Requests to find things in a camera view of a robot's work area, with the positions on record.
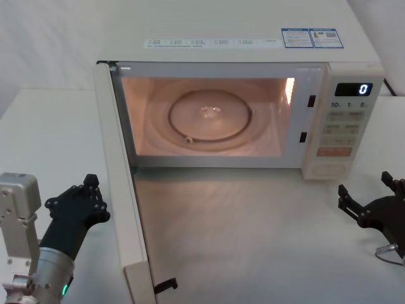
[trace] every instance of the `digital display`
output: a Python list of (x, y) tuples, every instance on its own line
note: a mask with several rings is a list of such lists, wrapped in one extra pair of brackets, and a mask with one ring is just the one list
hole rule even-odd
[(369, 96), (373, 84), (338, 84), (335, 91), (335, 96)]

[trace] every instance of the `green led light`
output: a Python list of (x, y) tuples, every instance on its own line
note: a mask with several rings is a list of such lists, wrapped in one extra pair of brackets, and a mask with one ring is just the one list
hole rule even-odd
[(65, 284), (64, 286), (63, 286), (63, 289), (62, 289), (62, 295), (64, 296), (65, 294), (66, 294), (66, 292), (68, 291), (68, 288), (69, 288), (69, 286), (67, 285), (67, 284)]

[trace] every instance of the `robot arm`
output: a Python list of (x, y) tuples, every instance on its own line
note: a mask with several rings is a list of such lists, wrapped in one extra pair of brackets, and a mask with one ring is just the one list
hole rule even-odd
[(0, 175), (0, 224), (8, 254), (6, 303), (59, 304), (73, 280), (74, 260), (87, 231), (110, 218), (96, 175), (46, 201), (52, 222), (38, 245), (34, 221), (41, 206), (37, 179)]
[[(375, 256), (384, 262), (405, 265), (405, 180), (394, 180), (384, 171), (382, 182), (389, 187), (393, 196), (376, 199), (366, 206), (361, 206), (351, 198), (347, 189), (339, 186), (339, 208), (350, 215), (360, 227), (379, 230), (388, 240), (389, 245), (376, 249)], [(402, 263), (381, 257), (386, 252), (396, 251)]]

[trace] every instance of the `white wall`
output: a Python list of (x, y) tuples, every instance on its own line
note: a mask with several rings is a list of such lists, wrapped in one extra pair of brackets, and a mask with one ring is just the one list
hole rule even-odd
[(0, 116), (20, 87), (92, 89), (113, 2), (0, 0)]
[[(405, 1), (350, 2), (383, 60), (388, 79), (405, 94)], [(0, 0), (0, 116), (20, 87), (92, 89), (91, 67), (116, 3)]]

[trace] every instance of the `blue label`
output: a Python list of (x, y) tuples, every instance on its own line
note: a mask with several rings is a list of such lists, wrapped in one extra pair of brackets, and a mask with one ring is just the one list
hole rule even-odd
[(313, 41), (308, 28), (282, 28), (284, 46), (288, 49), (312, 49)]
[(308, 31), (316, 49), (343, 49), (336, 28), (309, 28)]

